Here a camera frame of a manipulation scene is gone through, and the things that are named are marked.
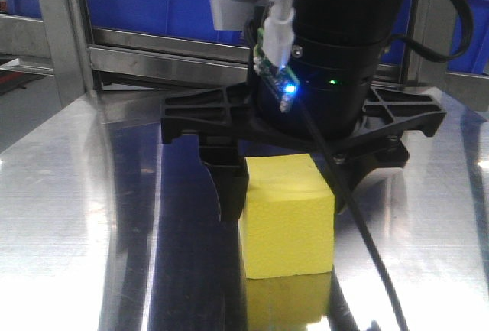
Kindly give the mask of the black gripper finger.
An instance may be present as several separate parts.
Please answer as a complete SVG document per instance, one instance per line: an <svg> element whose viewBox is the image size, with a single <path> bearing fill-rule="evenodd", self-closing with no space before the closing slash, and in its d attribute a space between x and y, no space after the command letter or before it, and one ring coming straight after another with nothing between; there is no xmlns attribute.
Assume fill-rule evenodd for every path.
<svg viewBox="0 0 489 331"><path fill-rule="evenodd" d="M221 222L237 222L245 206L248 166L238 141L225 136L199 135L199 159L215 187Z"/></svg>
<svg viewBox="0 0 489 331"><path fill-rule="evenodd" d="M409 152L400 140L370 140L354 143L352 140L332 141L332 191L335 194L335 212L342 213L347 202L338 185L342 180L352 194L365 191L376 182L404 169Z"/></svg>

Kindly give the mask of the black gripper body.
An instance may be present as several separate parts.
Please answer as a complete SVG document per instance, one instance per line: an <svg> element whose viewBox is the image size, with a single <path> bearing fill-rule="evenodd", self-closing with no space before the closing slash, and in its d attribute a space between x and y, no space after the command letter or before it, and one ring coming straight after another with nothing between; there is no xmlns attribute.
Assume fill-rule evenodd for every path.
<svg viewBox="0 0 489 331"><path fill-rule="evenodd" d="M445 110L431 96L374 86L381 44L324 44L298 37L299 57L287 66L300 81L288 113L282 113L254 71L250 40L248 78L244 83L168 96L161 109L162 140L212 135L254 141L300 151L316 138L332 141L388 140L405 131L432 137Z"/></svg>

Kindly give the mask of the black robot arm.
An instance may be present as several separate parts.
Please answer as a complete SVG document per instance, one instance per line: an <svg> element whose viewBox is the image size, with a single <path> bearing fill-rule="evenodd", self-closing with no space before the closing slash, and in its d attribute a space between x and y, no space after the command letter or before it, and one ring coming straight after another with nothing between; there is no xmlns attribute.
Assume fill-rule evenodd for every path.
<svg viewBox="0 0 489 331"><path fill-rule="evenodd" d="M302 53L291 62L295 91L285 112L283 85L254 71L243 83L164 99L162 140L198 136L222 221L237 221L245 206L251 164L239 141L323 152L321 172L342 209L371 172L406 165L405 131L437 132L445 110L432 97L372 83L401 2L295 0Z"/></svg>

